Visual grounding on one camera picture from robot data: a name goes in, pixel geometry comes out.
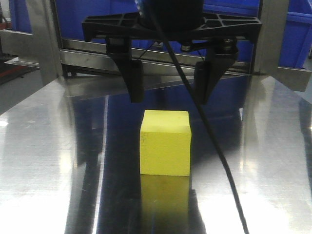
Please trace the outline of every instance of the blue bin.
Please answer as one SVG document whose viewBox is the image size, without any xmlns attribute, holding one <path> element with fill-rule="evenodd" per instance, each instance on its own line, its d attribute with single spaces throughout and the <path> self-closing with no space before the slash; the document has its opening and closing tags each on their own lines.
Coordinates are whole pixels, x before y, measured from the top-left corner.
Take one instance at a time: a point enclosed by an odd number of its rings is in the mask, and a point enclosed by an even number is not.
<svg viewBox="0 0 312 234">
<path fill-rule="evenodd" d="M 205 0 L 204 11 L 236 16 L 254 16 L 258 14 L 259 0 Z"/>
<path fill-rule="evenodd" d="M 289 12 L 284 31 L 279 65 L 302 68 L 309 54 L 311 45 L 312 15 Z"/>
<path fill-rule="evenodd" d="M 137 11 L 134 0 L 56 0 L 60 31 L 64 38 L 83 40 L 81 23 L 87 16 Z"/>
<path fill-rule="evenodd" d="M 312 14 L 311 6 L 311 0 L 290 0 L 288 11 L 302 14 Z"/>
<path fill-rule="evenodd" d="M 31 33 L 31 26 L 25 0 L 9 0 L 12 29 Z"/>
</svg>

